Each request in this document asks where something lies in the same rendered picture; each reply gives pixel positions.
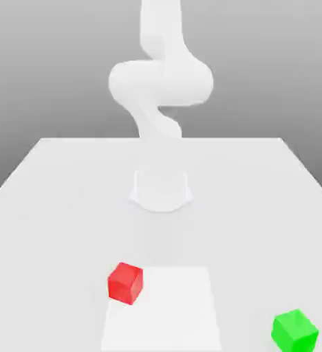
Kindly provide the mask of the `small red cube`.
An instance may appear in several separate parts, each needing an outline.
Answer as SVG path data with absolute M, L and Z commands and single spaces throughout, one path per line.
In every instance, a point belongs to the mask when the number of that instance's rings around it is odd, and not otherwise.
M 132 305 L 143 289 L 143 269 L 120 262 L 107 278 L 109 297 Z

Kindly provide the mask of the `small green cube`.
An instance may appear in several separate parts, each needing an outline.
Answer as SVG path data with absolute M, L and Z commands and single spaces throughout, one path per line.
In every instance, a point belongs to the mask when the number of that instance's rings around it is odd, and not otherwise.
M 314 352 L 319 330 L 300 310 L 275 316 L 271 337 L 281 352 Z

